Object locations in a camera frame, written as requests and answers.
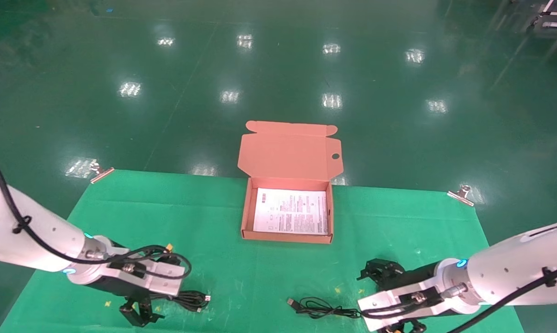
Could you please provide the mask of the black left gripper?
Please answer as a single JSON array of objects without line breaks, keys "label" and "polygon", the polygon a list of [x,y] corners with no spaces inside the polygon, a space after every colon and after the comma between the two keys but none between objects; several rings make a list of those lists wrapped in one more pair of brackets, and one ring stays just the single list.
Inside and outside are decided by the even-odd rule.
[{"label": "black left gripper", "polygon": [[[132,276],[100,276],[94,282],[85,284],[86,287],[104,291],[115,296],[124,297],[126,302],[119,307],[119,312],[132,326],[144,327],[165,318],[164,315],[153,311],[151,302],[142,302],[151,295],[145,280]],[[140,302],[140,311],[133,306]]]}]

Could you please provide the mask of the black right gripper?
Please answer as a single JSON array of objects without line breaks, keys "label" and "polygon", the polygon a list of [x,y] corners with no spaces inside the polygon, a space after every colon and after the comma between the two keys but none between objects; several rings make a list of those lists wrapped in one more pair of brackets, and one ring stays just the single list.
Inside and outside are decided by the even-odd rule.
[{"label": "black right gripper", "polygon": [[365,269],[359,272],[357,281],[369,278],[375,283],[385,283],[391,277],[391,272],[403,272],[397,278],[397,288],[422,283],[434,278],[437,274],[437,264],[428,264],[420,268],[406,271],[396,261],[385,259],[371,259],[366,262]]}]

